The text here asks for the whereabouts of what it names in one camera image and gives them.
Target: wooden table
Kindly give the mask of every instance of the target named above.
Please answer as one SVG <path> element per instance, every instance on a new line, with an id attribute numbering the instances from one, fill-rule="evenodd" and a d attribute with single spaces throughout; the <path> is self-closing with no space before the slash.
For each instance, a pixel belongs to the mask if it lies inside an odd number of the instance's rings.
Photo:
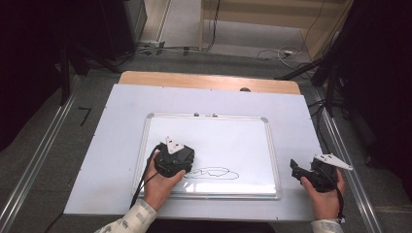
<path id="1" fill-rule="evenodd" d="M 229 76 L 127 71 L 121 75 L 119 83 L 219 90 L 240 90 L 246 87 L 252 92 L 300 94 L 297 83 L 292 81 Z"/>

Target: whiteboard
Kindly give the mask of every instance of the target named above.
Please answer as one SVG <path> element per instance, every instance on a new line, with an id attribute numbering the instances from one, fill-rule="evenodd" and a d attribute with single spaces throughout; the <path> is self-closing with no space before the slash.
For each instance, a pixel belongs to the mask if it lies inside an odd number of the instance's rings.
<path id="1" fill-rule="evenodd" d="M 170 137 L 195 151 L 191 171 L 176 184 L 170 198 L 279 199 L 282 192 L 270 132 L 265 117 L 149 114 L 133 193 L 153 148 Z"/>

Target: person's left hand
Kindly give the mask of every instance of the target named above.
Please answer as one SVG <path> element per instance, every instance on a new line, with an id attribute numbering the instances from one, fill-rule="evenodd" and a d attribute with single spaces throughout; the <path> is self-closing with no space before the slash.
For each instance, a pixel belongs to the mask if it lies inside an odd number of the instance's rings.
<path id="1" fill-rule="evenodd" d="M 148 173 L 145 177 L 145 201 L 156 211 L 160 210 L 160 207 L 169 197 L 172 188 L 176 183 L 182 180 L 186 173 L 185 170 L 182 170 L 171 178 L 165 178 L 160 174 L 156 174 L 155 157 L 158 156 L 158 154 L 159 151 L 154 153 L 151 164 L 149 165 Z"/>

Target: sleeve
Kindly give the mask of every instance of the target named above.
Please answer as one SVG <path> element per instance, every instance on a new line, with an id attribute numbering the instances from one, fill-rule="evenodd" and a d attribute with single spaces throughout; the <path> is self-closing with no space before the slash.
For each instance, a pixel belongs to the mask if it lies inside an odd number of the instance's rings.
<path id="1" fill-rule="evenodd" d="M 157 212 L 145 201 L 138 199 L 126 215 L 95 233 L 144 233 L 157 217 Z"/>
<path id="2" fill-rule="evenodd" d="M 340 224 L 334 220 L 316 220 L 312 221 L 311 224 L 314 233 L 343 233 Z"/>

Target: wrist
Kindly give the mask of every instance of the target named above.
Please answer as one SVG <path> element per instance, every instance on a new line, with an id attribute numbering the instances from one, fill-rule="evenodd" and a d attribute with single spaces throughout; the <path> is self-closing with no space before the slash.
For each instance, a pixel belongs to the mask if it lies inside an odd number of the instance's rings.
<path id="1" fill-rule="evenodd" d="M 145 202 L 148 203 L 155 211 L 158 212 L 165 200 L 163 198 L 146 197 Z"/>

